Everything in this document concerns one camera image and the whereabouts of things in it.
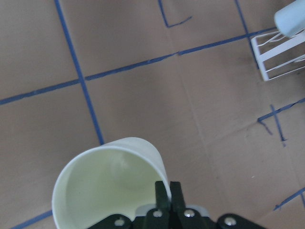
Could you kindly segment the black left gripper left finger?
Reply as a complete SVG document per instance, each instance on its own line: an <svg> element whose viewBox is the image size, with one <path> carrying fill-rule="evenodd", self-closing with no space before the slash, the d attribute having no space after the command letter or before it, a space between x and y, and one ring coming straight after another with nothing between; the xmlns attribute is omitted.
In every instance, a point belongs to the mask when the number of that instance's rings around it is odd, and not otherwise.
<svg viewBox="0 0 305 229"><path fill-rule="evenodd" d="M167 229L169 227L170 201L162 181L155 182L155 204L145 204L136 209L134 229Z"/></svg>

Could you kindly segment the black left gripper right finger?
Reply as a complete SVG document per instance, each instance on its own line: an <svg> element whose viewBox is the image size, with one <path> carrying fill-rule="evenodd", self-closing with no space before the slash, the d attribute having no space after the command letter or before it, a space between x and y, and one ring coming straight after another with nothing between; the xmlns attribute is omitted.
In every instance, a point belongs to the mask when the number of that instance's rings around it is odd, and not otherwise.
<svg viewBox="0 0 305 229"><path fill-rule="evenodd" d="M171 211L169 227L171 229L214 229L214 223L209 217L203 217L193 209L185 205L181 183L170 182Z"/></svg>

